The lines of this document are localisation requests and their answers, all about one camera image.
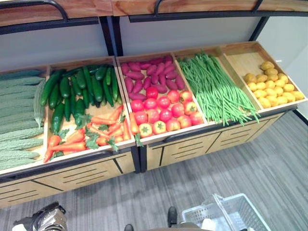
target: person's foot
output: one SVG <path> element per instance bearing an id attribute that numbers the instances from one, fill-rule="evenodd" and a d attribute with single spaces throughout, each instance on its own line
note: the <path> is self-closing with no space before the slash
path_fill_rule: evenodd
<path id="1" fill-rule="evenodd" d="M 175 207 L 170 207 L 168 210 L 168 227 L 171 228 L 172 225 L 178 223 L 178 212 Z"/>
<path id="2" fill-rule="evenodd" d="M 134 231 L 134 227 L 131 224 L 125 226 L 124 231 Z"/>

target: red tomato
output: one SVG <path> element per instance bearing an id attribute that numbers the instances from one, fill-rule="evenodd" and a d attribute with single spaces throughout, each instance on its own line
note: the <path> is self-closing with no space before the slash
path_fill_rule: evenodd
<path id="1" fill-rule="evenodd" d="M 140 132 L 141 138 L 149 137 L 153 133 L 152 127 L 149 124 L 140 124 L 139 132 Z"/>
<path id="2" fill-rule="evenodd" d="M 181 124 L 181 128 L 187 128 L 192 125 L 192 120 L 187 115 L 182 115 L 178 118 L 178 121 Z"/>
<path id="3" fill-rule="evenodd" d="M 130 103 L 133 112 L 140 112 L 144 110 L 143 102 L 141 100 L 133 100 Z"/>
<path id="4" fill-rule="evenodd" d="M 146 101 L 144 101 L 144 108 L 149 110 L 149 109 L 154 109 L 157 107 L 157 102 L 155 99 L 149 98 Z"/>
<path id="5" fill-rule="evenodd" d="M 170 106 L 170 99 L 167 96 L 158 98 L 157 104 L 160 108 L 168 108 Z"/>
<path id="6" fill-rule="evenodd" d="M 193 112 L 189 116 L 189 118 L 192 120 L 192 125 L 202 124 L 203 119 L 200 112 Z"/>
<path id="7" fill-rule="evenodd" d="M 177 103 L 180 100 L 180 94 L 177 90 L 171 90 L 168 92 L 167 97 L 172 103 Z"/>
<path id="8" fill-rule="evenodd" d="M 185 115 L 190 115 L 193 112 L 197 111 L 197 106 L 194 102 L 188 102 L 184 104 L 184 112 Z"/>
<path id="9" fill-rule="evenodd" d="M 153 133 L 155 135 L 158 135 L 158 134 L 162 134 L 166 132 L 166 124 L 163 122 L 163 121 L 156 121 L 154 124 L 153 124 Z"/>
<path id="10" fill-rule="evenodd" d="M 192 95 L 193 94 L 190 91 L 188 91 L 188 90 L 182 91 L 181 94 L 180 94 L 180 102 L 182 104 L 185 104 L 187 102 L 193 101 L 193 96 Z"/>
<path id="11" fill-rule="evenodd" d="M 149 123 L 153 124 L 159 120 L 159 112 L 156 109 L 148 110 Z"/>
<path id="12" fill-rule="evenodd" d="M 184 106 L 181 103 L 176 103 L 172 106 L 171 111 L 173 117 L 178 118 L 184 115 Z"/>
<path id="13" fill-rule="evenodd" d="M 158 97 L 158 90 L 155 87 L 149 87 L 146 92 L 146 98 L 152 98 L 152 99 L 157 99 Z"/>
<path id="14" fill-rule="evenodd" d="M 176 119 L 171 119 L 167 122 L 167 131 L 175 131 L 181 128 L 179 121 Z"/>
<path id="15" fill-rule="evenodd" d="M 137 124 L 143 124 L 148 122 L 148 115 L 146 112 L 136 112 L 135 113 L 135 119 Z"/>
<path id="16" fill-rule="evenodd" d="M 159 113 L 159 119 L 163 122 L 167 122 L 168 120 L 170 120 L 172 118 L 172 112 L 168 109 L 163 109 L 160 113 Z"/>

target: yellow potato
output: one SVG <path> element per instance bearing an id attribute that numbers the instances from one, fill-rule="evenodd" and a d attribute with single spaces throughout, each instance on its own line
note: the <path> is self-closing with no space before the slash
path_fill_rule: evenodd
<path id="1" fill-rule="evenodd" d="M 275 81 L 275 84 L 277 87 L 283 88 L 285 85 L 285 82 L 282 79 L 278 79 Z"/>
<path id="2" fill-rule="evenodd" d="M 302 100 L 305 97 L 303 93 L 297 90 L 292 91 L 291 94 L 295 96 L 295 100 Z"/>
<path id="3" fill-rule="evenodd" d="M 288 103 L 290 103 L 290 102 L 295 102 L 295 96 L 294 96 L 292 93 L 290 93 L 290 92 L 284 92 L 284 93 L 282 94 L 282 96 L 285 97 L 285 98 L 287 98 Z"/>
<path id="4" fill-rule="evenodd" d="M 278 106 L 278 100 L 277 100 L 277 98 L 276 98 L 275 96 L 268 95 L 268 96 L 266 97 L 266 99 L 269 100 L 270 105 L 271 105 L 272 107 Z"/>
<path id="5" fill-rule="evenodd" d="M 275 87 L 274 91 L 277 93 L 277 96 L 282 96 L 283 89 L 280 87 Z"/>
<path id="6" fill-rule="evenodd" d="M 270 101 L 267 98 L 260 97 L 259 99 L 260 104 L 263 108 L 269 108 L 271 107 Z"/>
<path id="7" fill-rule="evenodd" d="M 263 90 L 256 90 L 256 91 L 254 92 L 254 95 L 255 95 L 255 97 L 258 99 L 258 98 L 260 98 L 260 97 L 266 97 L 266 96 L 267 96 L 267 93 L 266 93 L 265 91 L 263 91 Z"/>
<path id="8" fill-rule="evenodd" d="M 292 92 L 294 91 L 294 85 L 293 84 L 286 84 L 284 87 L 283 87 L 283 91 L 284 92 Z"/>
<path id="9" fill-rule="evenodd" d="M 271 63 L 270 61 L 265 61 L 265 62 L 263 62 L 262 65 L 261 65 L 261 69 L 262 69 L 263 71 L 266 71 L 267 69 L 271 69 L 271 68 L 274 68 L 274 67 L 275 67 L 274 64 Z"/>
<path id="10" fill-rule="evenodd" d="M 284 81 L 284 83 L 288 83 L 289 82 L 289 78 L 288 76 L 286 76 L 285 74 L 283 73 L 278 73 L 278 79 L 281 79 Z"/>
<path id="11" fill-rule="evenodd" d="M 246 74 L 245 77 L 244 77 L 244 80 L 245 80 L 246 83 L 248 83 L 248 82 L 256 83 L 257 82 L 256 76 L 254 74 L 251 74 L 251 73 Z"/>
<path id="12" fill-rule="evenodd" d="M 278 75 L 268 75 L 268 80 L 276 81 L 278 80 Z"/>
<path id="13" fill-rule="evenodd" d="M 270 68 L 270 69 L 267 69 L 265 72 L 264 72 L 265 75 L 276 75 L 278 74 L 278 71 L 274 68 Z"/>
<path id="14" fill-rule="evenodd" d="M 256 86 L 257 86 L 258 90 L 264 90 L 266 88 L 266 84 L 263 83 L 263 82 L 262 83 L 257 83 Z"/>
<path id="15" fill-rule="evenodd" d="M 251 90 L 252 92 L 254 92 L 254 91 L 257 90 L 257 85 L 256 85 L 255 83 L 249 82 L 247 85 L 248 85 L 248 87 L 250 88 L 250 90 Z"/>
<path id="16" fill-rule="evenodd" d="M 284 96 L 277 97 L 277 101 L 278 101 L 278 105 L 288 103 L 287 98 L 285 98 Z"/>
<path id="17" fill-rule="evenodd" d="M 273 89 L 271 89 L 271 88 L 267 88 L 267 89 L 265 89 L 264 91 L 267 93 L 267 95 L 277 97 L 277 92 L 275 92 L 275 91 L 274 91 Z"/>
<path id="18" fill-rule="evenodd" d="M 272 88 L 272 89 L 274 89 L 276 86 L 273 80 L 266 81 L 265 85 L 266 85 L 266 88 Z"/>
<path id="19" fill-rule="evenodd" d="M 256 78 L 257 78 L 257 83 L 265 82 L 268 79 L 266 75 L 257 75 Z"/>

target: white basket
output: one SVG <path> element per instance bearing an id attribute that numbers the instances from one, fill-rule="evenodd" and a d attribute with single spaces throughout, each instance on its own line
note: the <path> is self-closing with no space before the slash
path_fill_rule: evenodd
<path id="1" fill-rule="evenodd" d="M 253 228 L 255 231 L 270 231 L 256 208 L 243 193 L 223 198 L 211 195 L 202 205 L 182 212 L 182 220 L 201 227 L 205 218 L 216 223 L 216 231 L 240 231 Z"/>

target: wooden drawer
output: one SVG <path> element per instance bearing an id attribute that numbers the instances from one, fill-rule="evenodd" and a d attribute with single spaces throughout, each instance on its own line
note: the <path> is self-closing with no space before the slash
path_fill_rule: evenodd
<path id="1" fill-rule="evenodd" d="M 48 186 L 25 181 L 0 187 L 0 207 L 7 207 L 61 193 Z"/>

